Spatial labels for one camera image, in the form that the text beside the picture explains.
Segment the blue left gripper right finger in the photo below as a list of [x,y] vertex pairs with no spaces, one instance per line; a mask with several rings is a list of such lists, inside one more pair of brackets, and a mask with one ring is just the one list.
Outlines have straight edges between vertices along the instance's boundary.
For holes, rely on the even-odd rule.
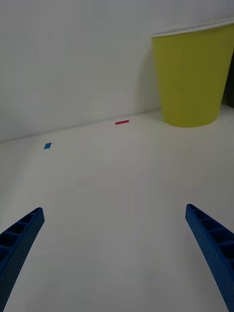
[[228,311],[234,311],[234,233],[192,204],[186,206],[185,219]]

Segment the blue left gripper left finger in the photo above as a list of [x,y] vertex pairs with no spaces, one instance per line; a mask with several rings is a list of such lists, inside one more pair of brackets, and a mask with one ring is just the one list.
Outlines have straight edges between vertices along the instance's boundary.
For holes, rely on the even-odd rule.
[[38,207],[0,234],[1,312],[44,222],[43,209]]

